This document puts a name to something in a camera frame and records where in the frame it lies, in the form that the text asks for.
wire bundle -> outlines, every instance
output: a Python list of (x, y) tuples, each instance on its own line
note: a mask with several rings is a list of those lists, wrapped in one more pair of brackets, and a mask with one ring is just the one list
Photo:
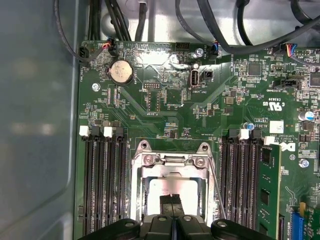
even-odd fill
[(286, 44), (286, 53), (289, 58), (291, 58), (294, 55), (295, 49), (297, 46), (298, 46), (297, 44), (291, 44), (291, 43)]

mounting hole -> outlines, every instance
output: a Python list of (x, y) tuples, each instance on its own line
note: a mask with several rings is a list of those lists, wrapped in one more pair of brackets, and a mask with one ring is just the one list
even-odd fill
[(203, 150), (203, 151), (207, 151), (207, 150), (208, 150), (208, 146), (207, 146), (207, 145), (203, 145), (203, 146), (202, 146), (202, 150)]
[(126, 227), (132, 227), (134, 224), (132, 222), (128, 222), (125, 224)]
[(161, 221), (161, 222), (164, 222), (167, 220), (167, 217), (166, 216), (160, 216), (158, 217), (158, 220)]

white sticker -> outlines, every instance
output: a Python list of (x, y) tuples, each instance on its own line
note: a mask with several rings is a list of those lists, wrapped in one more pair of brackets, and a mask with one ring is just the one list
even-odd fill
[(270, 121), (269, 133), (283, 134), (284, 133), (284, 121)]

capacitor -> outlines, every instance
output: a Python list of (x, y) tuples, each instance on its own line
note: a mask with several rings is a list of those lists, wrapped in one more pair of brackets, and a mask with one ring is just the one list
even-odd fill
[(315, 115), (312, 111), (301, 111), (298, 115), (300, 121), (312, 121), (314, 117)]
[(243, 124), (243, 128), (248, 129), (249, 131), (252, 131), (253, 129), (255, 129), (255, 125), (253, 123), (245, 122)]

connector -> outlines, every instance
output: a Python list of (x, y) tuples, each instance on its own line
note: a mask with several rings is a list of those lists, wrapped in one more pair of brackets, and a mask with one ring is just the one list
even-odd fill
[(304, 218), (300, 216), (299, 212), (291, 214), (291, 239), (303, 240), (304, 239)]

